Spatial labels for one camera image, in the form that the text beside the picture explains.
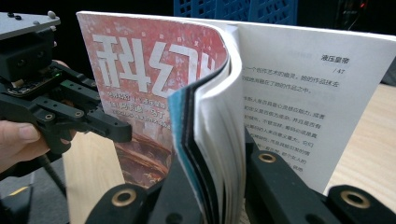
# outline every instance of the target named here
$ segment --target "blue plastic crate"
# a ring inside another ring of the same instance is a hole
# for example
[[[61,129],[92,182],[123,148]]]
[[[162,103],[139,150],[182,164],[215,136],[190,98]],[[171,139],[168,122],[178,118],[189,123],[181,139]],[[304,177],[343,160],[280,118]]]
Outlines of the blue plastic crate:
[[[297,0],[174,0],[174,15],[295,25]]]

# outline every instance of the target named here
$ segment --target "human hand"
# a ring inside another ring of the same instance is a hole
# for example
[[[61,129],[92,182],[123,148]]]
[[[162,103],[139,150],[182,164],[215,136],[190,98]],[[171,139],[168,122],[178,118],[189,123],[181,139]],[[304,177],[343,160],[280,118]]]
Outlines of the human hand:
[[[32,124],[0,120],[0,173],[48,151],[46,141]]]

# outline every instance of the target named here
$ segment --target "finger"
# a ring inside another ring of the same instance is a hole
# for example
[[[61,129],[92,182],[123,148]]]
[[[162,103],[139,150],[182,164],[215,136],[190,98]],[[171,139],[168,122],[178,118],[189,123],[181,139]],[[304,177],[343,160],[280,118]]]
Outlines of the finger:
[[[40,138],[38,141],[33,142],[20,150],[12,157],[12,160],[14,160],[15,162],[30,161],[36,157],[44,155],[49,150],[50,149],[47,146],[45,140],[43,138]]]
[[[65,66],[65,67],[69,67],[66,63],[62,62],[62,61],[58,61],[58,60],[54,60],[55,62]]]
[[[73,102],[71,102],[71,101],[69,101],[69,100],[62,100],[61,102],[62,102],[62,104],[70,105],[70,106],[73,106],[73,107],[74,107]]]
[[[30,123],[0,121],[0,146],[32,143],[40,139],[40,132]]]

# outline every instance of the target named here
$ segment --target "screw hole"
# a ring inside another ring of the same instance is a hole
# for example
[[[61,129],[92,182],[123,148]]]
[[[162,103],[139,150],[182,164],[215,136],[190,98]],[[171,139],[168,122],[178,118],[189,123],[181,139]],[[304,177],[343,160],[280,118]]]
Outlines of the screw hole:
[[[276,158],[273,155],[267,154],[267,153],[260,154],[259,155],[259,159],[261,161],[264,161],[264,162],[274,162],[274,161],[276,161]]]
[[[133,203],[136,197],[134,189],[121,189],[113,195],[111,202],[117,207],[123,207]]]
[[[37,58],[42,58],[42,57],[44,57],[44,54],[45,54],[45,52],[42,51],[42,50],[40,50],[40,51],[37,53]]]
[[[26,61],[24,60],[24,59],[20,59],[18,62],[17,62],[17,66],[18,67],[23,67],[23,66],[25,66],[26,65]]]
[[[358,208],[365,209],[370,207],[370,201],[364,195],[355,191],[344,190],[341,192],[341,198],[349,205]]]

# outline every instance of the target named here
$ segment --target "white paper page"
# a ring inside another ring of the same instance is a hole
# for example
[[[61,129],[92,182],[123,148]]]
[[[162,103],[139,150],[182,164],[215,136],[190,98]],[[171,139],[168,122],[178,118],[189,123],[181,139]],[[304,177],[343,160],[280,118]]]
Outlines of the white paper page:
[[[223,168],[221,166],[221,162],[217,161],[217,153],[216,150],[213,150],[213,146],[208,146],[207,143],[210,141],[206,141],[208,139],[207,132],[205,131],[205,122],[203,121],[203,116],[201,113],[201,98],[202,96],[207,93],[208,90],[215,88],[217,85],[220,84],[230,73],[230,61],[226,64],[224,69],[214,77],[212,80],[208,81],[205,85],[198,88],[195,92],[195,104],[194,104],[194,140],[197,144],[198,148],[200,148],[201,153],[205,159],[207,168],[212,174],[213,181],[215,182],[216,193],[218,195],[218,202],[219,202],[219,214],[221,218],[222,209],[223,209],[223,188],[224,180],[223,175]]]
[[[227,50],[230,52],[232,71],[220,85],[207,92],[201,100],[201,116],[207,136],[205,143],[215,148],[223,158],[225,179],[230,179],[227,190],[230,206],[227,206],[225,223],[239,221],[245,192],[245,135],[243,121],[243,92],[240,72],[242,64],[230,35],[225,35]]]
[[[396,43],[352,32],[239,28],[247,129],[260,149],[280,154],[323,192]]]

